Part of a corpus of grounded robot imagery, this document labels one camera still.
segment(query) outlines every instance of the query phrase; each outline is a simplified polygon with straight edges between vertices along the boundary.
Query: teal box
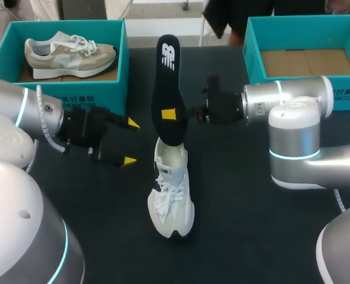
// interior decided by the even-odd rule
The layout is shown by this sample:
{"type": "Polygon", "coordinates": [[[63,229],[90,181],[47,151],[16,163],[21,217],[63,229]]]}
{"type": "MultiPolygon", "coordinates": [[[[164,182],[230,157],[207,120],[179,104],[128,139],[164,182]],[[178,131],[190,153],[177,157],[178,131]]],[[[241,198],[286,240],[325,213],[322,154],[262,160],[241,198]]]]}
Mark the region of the teal box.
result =
{"type": "MultiPolygon", "coordinates": [[[[250,18],[243,46],[250,83],[302,78],[268,78],[260,51],[304,49],[344,49],[350,61],[350,15],[250,18]]],[[[334,110],[350,110],[350,76],[328,78],[334,88],[334,110]]]]}
{"type": "Polygon", "coordinates": [[[0,44],[0,79],[34,90],[41,85],[43,93],[61,99],[65,108],[97,105],[124,115],[128,78],[129,44],[123,20],[11,22],[0,44]],[[25,63],[26,39],[44,41],[58,31],[115,46],[119,52],[117,80],[17,83],[25,63]]]}

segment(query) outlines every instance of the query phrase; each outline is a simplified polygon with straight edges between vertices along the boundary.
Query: shoe tongue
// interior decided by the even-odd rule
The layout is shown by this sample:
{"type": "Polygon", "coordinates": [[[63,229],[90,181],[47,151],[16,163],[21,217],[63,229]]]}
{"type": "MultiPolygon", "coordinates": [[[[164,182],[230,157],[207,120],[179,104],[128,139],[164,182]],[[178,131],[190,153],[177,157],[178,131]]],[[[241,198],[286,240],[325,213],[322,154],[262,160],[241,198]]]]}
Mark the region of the shoe tongue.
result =
{"type": "Polygon", "coordinates": [[[178,186],[184,178],[184,167],[168,167],[159,161],[156,162],[156,166],[164,181],[170,183],[172,186],[178,186]]]}
{"type": "Polygon", "coordinates": [[[53,36],[53,40],[59,40],[59,41],[63,41],[63,40],[69,40],[70,35],[63,33],[62,31],[58,31],[54,36],[53,36]]]}
{"type": "Polygon", "coordinates": [[[51,53],[54,50],[56,50],[58,46],[65,46],[65,47],[68,47],[70,49],[75,49],[78,46],[81,46],[81,44],[67,43],[65,41],[53,41],[52,43],[50,43],[50,51],[51,51],[51,53]]]}

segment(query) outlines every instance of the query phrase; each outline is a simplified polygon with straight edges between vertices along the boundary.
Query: insole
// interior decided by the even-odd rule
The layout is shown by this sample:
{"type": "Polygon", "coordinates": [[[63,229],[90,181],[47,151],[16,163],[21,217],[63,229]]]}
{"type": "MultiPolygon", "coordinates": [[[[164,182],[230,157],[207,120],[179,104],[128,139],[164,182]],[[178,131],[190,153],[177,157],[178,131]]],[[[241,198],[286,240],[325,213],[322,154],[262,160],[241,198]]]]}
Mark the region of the insole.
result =
{"type": "Polygon", "coordinates": [[[167,145],[178,146],[188,128],[186,109],[179,90],[180,43],[163,35],[156,47],[156,76],[151,112],[156,132],[167,145]]]}

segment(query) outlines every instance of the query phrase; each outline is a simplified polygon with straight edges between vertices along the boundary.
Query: cable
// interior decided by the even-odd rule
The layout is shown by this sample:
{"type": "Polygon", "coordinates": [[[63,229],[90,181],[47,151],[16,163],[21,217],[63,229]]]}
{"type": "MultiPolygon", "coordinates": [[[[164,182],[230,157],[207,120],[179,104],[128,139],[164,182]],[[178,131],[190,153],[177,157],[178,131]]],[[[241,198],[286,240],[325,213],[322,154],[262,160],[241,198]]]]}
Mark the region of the cable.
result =
{"type": "Polygon", "coordinates": [[[34,147],[35,147],[35,155],[33,157],[33,159],[31,160],[30,164],[28,164],[27,168],[26,168],[26,172],[29,173],[31,170],[31,167],[34,164],[35,161],[35,156],[37,155],[37,150],[38,150],[38,145],[39,145],[39,140],[34,140],[34,147]]]}
{"type": "Polygon", "coordinates": [[[54,149],[56,149],[61,153],[64,153],[66,149],[63,146],[60,146],[59,144],[55,143],[54,140],[52,140],[51,135],[49,133],[49,129],[47,128],[46,120],[44,119],[43,104],[42,104],[42,88],[40,85],[37,86],[37,100],[38,100],[40,124],[42,126],[44,137],[54,149]]]}
{"type": "Polygon", "coordinates": [[[345,206],[343,205],[342,199],[341,199],[341,195],[339,194],[339,191],[337,189],[334,189],[334,194],[335,194],[335,198],[336,201],[339,205],[339,208],[341,209],[342,213],[346,211],[345,206]]]}

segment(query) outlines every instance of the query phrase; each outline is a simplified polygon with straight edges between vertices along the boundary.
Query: yellow marker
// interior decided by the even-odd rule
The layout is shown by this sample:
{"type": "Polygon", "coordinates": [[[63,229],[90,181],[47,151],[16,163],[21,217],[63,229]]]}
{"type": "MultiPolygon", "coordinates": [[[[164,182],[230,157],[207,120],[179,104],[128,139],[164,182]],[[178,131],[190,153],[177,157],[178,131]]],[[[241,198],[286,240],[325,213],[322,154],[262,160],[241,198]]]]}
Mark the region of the yellow marker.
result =
{"type": "Polygon", "coordinates": [[[137,159],[125,157],[125,161],[123,162],[123,165],[125,166],[127,164],[132,164],[132,163],[135,163],[136,161],[137,161],[137,159]]]}
{"type": "Polygon", "coordinates": [[[140,126],[138,124],[136,124],[135,121],[133,121],[130,117],[129,117],[129,121],[127,123],[128,123],[128,125],[131,125],[133,127],[140,128],[140,126]]]}
{"type": "Polygon", "coordinates": [[[164,120],[176,120],[176,109],[162,109],[162,118],[164,120]]]}

